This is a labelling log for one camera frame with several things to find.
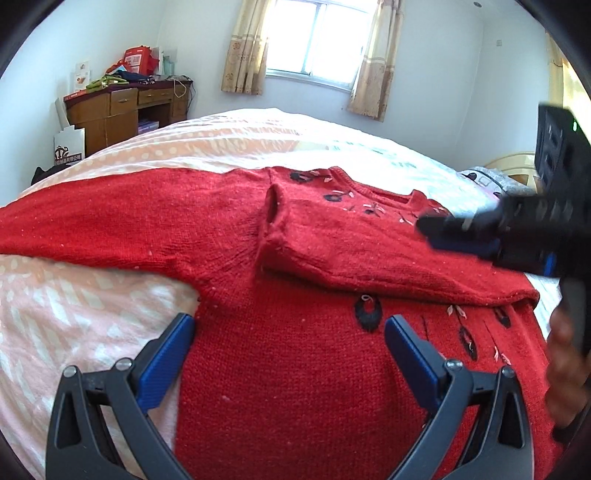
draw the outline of human hand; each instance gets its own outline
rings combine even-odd
[[[591,354],[585,358],[573,346],[572,321],[560,306],[550,317],[550,328],[546,407],[558,427],[567,427],[591,398],[584,386],[591,375]]]

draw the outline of box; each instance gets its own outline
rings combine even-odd
[[[69,94],[69,95],[66,95],[66,96],[64,97],[64,102],[67,102],[68,100],[72,100],[73,98],[80,97],[80,96],[82,96],[82,95],[86,95],[87,93],[88,93],[88,91],[87,91],[87,90],[80,90],[79,92],[74,92],[74,93],[71,93],[71,94]]]
[[[138,135],[153,132],[160,128],[160,122],[142,121],[138,124]]]

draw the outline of red bag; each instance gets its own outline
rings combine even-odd
[[[154,72],[154,68],[150,62],[151,53],[152,49],[150,47],[140,46],[130,48],[123,55],[123,60],[131,66],[132,72],[139,73],[141,75],[151,75]]]
[[[155,59],[154,57],[148,58],[148,75],[153,75],[158,65],[160,64],[159,59]]]

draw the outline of window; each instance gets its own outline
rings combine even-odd
[[[351,90],[376,0],[277,0],[267,73]]]

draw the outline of ceiling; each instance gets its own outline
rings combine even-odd
[[[485,22],[507,17],[523,9],[515,0],[477,0],[482,5],[482,8],[474,6],[475,0],[455,1],[469,8],[474,15]]]

